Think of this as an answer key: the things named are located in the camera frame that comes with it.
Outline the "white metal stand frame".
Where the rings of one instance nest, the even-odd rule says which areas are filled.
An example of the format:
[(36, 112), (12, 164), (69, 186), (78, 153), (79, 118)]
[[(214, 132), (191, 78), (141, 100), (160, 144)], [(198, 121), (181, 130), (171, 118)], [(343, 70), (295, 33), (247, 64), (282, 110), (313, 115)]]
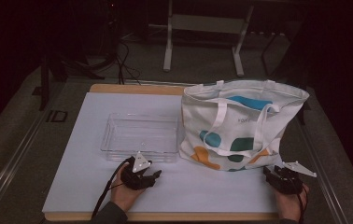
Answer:
[(171, 70), (172, 55), (173, 55), (173, 40), (172, 34), (174, 30), (187, 30), (209, 33), (223, 33), (238, 35), (237, 43), (232, 46), (233, 62), (236, 74), (239, 77), (245, 75), (242, 60), (240, 58), (240, 51), (244, 39), (247, 35), (247, 28), (253, 14), (254, 6), (249, 5), (247, 14), (243, 19), (232, 18), (218, 18), (208, 16), (196, 16), (186, 14), (175, 14), (173, 12), (173, 0), (168, 0), (167, 12), (167, 42), (165, 47), (165, 54), (162, 69), (165, 72)]

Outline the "white tote bag coloured shapes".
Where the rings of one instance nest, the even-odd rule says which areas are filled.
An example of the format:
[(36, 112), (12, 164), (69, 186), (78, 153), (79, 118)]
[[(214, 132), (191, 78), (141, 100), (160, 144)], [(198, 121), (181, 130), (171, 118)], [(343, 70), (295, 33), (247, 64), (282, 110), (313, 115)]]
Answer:
[[(234, 95), (273, 103), (255, 110), (227, 100)], [(185, 138), (180, 156), (228, 172), (278, 164), (284, 131), (308, 97), (304, 90), (272, 80), (188, 87), (181, 100)]]

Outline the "floor socket plate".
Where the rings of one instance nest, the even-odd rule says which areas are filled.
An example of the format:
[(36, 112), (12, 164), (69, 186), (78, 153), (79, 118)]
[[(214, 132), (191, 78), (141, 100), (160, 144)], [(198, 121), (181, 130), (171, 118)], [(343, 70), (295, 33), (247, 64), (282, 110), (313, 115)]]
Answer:
[(65, 122), (67, 117), (67, 111), (51, 110), (46, 118), (46, 122)]

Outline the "clear plastic tray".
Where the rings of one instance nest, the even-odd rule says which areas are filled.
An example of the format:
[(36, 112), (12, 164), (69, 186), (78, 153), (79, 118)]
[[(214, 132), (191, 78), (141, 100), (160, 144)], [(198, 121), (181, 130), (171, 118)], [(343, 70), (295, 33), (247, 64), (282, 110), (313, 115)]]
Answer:
[(140, 152), (149, 161), (175, 162), (179, 136), (179, 117), (112, 113), (100, 149), (112, 161)]

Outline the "white table mat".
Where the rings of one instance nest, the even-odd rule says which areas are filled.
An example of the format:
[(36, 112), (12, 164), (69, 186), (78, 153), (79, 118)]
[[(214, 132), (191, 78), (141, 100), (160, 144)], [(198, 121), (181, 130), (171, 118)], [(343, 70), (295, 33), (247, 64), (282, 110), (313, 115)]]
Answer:
[[(91, 213), (106, 182), (118, 167), (100, 150), (111, 113), (180, 114), (179, 96), (88, 93), (49, 190), (43, 212)], [(260, 169), (215, 171), (177, 158), (156, 162), (161, 170), (131, 212), (137, 213), (273, 213), (274, 194)]]

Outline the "black floor stand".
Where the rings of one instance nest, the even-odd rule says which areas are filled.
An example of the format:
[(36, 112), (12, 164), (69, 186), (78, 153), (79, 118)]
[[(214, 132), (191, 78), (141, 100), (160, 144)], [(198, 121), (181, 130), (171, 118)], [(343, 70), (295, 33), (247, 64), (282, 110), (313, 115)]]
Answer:
[(64, 69), (66, 65), (77, 70), (84, 77), (103, 79), (103, 77), (96, 75), (88, 68), (85, 68), (83, 65), (80, 65), (61, 53), (44, 54), (40, 65), (40, 85), (35, 87), (33, 91), (33, 95), (40, 97), (40, 111), (43, 111), (49, 102), (49, 74), (53, 74), (57, 80), (66, 81), (67, 74)]

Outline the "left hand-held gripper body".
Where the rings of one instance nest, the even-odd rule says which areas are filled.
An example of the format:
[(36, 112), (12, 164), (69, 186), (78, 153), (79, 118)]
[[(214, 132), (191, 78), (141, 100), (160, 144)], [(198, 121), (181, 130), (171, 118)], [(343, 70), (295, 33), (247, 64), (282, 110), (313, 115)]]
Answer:
[(126, 167), (122, 171), (121, 181), (123, 184), (134, 190), (143, 189), (141, 183), (144, 179), (150, 178), (149, 175), (145, 175), (146, 170), (150, 167), (151, 161), (148, 161), (143, 154), (138, 151), (136, 156), (132, 156), (125, 160)]

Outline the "person's right hand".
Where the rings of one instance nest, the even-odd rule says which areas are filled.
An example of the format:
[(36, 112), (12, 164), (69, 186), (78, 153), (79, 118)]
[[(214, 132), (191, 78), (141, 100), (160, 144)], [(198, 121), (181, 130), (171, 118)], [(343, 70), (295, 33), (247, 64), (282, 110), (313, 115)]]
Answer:
[(299, 224), (307, 206), (309, 187), (303, 184), (300, 196), (286, 195), (274, 190), (279, 224)]

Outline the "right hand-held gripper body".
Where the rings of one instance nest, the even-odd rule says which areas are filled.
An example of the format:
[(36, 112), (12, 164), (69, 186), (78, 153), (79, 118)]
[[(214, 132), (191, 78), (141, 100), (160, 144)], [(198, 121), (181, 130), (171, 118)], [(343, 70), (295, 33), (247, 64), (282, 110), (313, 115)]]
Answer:
[(270, 171), (275, 176), (274, 182), (270, 185), (282, 194), (300, 194), (303, 190), (303, 181), (300, 179), (299, 174), (316, 177), (315, 172), (310, 171), (308, 168), (301, 165), (298, 161), (283, 162), (281, 167), (282, 175), (278, 175), (275, 171)]

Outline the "metal floor rail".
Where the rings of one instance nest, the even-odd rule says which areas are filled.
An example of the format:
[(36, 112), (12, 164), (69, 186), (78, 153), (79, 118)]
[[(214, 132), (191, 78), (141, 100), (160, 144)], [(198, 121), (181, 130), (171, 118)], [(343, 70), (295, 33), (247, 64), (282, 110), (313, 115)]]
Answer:
[(335, 224), (348, 224), (345, 212), (336, 196), (335, 191), (333, 190), (331, 181), (328, 178), (324, 170), (324, 167), (322, 166), (319, 160), (318, 154), (316, 152), (314, 144), (311, 141), (311, 138), (309, 136), (307, 129), (305, 128), (304, 125), (301, 124), (301, 122), (298, 119), (294, 119), (293, 122), (297, 124), (298, 130), (301, 133), (304, 139), (304, 143), (308, 148), (309, 160), (312, 166), (314, 167), (314, 170), (316, 171), (318, 184), (321, 188), (322, 194), (330, 209), (330, 212), (332, 213), (332, 217), (333, 217), (333, 220), (335, 221)]
[(0, 200), (2, 199), (3, 195), (7, 191), (7, 188), (9, 186), (9, 184), (11, 183), (11, 181), (13, 180), (14, 175), (17, 173), (17, 171), (21, 165), (21, 161), (23, 160), (24, 156), (26, 155), (29, 148), (31, 147), (41, 124), (44, 122), (45, 117), (51, 111), (52, 106), (53, 106), (53, 102), (50, 101), (49, 103), (47, 103), (47, 105), (44, 107), (44, 109), (39, 112), (39, 114), (36, 116), (33, 124), (30, 126), (30, 128), (28, 129), (25, 136), (22, 138), (19, 146), (12, 154), (12, 157), (10, 158), (10, 160), (7, 162), (6, 166), (1, 171), (1, 173), (0, 173)]

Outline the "person's left hand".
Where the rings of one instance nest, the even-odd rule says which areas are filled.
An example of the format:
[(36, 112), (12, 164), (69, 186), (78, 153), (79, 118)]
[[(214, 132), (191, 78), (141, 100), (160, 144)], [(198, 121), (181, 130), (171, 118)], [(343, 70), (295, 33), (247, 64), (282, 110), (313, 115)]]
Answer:
[(117, 172), (116, 179), (111, 184), (110, 201), (117, 205), (124, 212), (128, 212), (138, 197), (144, 192), (143, 189), (134, 190), (127, 188), (121, 181), (121, 174), (126, 164), (123, 164)]

